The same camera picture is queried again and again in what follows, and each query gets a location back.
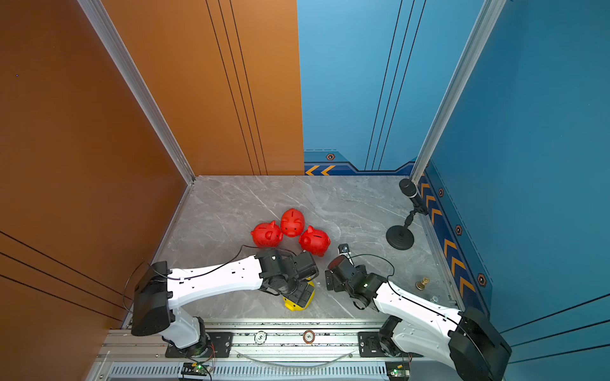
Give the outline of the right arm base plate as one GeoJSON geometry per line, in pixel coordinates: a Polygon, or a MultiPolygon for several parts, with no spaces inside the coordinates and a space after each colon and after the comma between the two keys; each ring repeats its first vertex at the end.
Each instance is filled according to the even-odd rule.
{"type": "Polygon", "coordinates": [[[357,333],[357,347],[361,358],[421,358],[414,352],[403,352],[387,338],[378,332],[362,331],[357,333]]]}

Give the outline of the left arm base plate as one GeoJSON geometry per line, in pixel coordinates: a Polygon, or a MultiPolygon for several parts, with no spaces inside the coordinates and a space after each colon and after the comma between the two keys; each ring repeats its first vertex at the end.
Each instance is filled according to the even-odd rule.
{"type": "Polygon", "coordinates": [[[230,356],[234,335],[231,332],[213,332],[206,334],[206,344],[197,344],[192,349],[177,349],[167,342],[166,358],[226,359],[230,356]]]}

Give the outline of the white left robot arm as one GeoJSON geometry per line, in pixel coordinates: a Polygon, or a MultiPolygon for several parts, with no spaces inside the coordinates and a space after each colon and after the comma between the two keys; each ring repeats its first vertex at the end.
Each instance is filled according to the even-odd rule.
{"type": "Polygon", "coordinates": [[[204,268],[169,268],[160,261],[135,286],[131,333],[160,335],[168,344],[167,357],[209,356],[212,343],[204,320],[189,314],[187,304],[236,291],[261,291],[305,309],[315,295],[312,281],[318,275],[311,253],[275,248],[204,268]]]}

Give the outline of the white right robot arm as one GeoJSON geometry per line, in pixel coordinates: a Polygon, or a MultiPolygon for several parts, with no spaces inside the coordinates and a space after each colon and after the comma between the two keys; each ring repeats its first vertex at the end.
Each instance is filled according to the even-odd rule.
{"type": "Polygon", "coordinates": [[[355,306],[387,314],[377,334],[385,355],[421,355],[453,368],[463,380],[504,379],[512,349],[478,308],[432,303],[345,255],[330,262],[326,276],[329,289],[346,292],[355,306]]]}

